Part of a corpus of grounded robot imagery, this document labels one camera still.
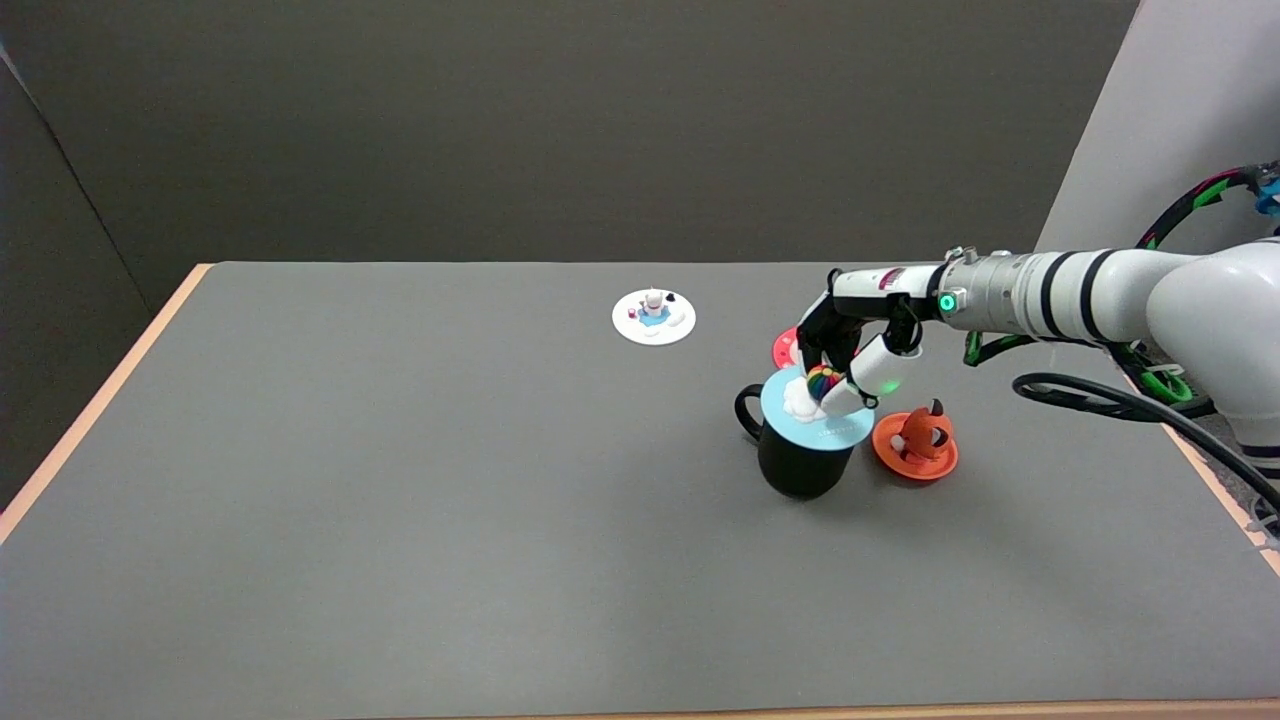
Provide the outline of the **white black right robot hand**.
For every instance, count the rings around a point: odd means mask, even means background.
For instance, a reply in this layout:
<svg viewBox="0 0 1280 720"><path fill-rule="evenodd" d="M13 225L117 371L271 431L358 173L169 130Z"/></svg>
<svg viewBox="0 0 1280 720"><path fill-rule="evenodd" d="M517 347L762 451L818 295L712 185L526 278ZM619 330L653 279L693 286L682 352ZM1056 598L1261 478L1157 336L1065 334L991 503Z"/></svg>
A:
<svg viewBox="0 0 1280 720"><path fill-rule="evenodd" d="M942 318L941 265L887 266L827 277L823 295L797 324L801 366L841 375L818 401L831 418L874 409L922 356L924 324Z"/></svg>

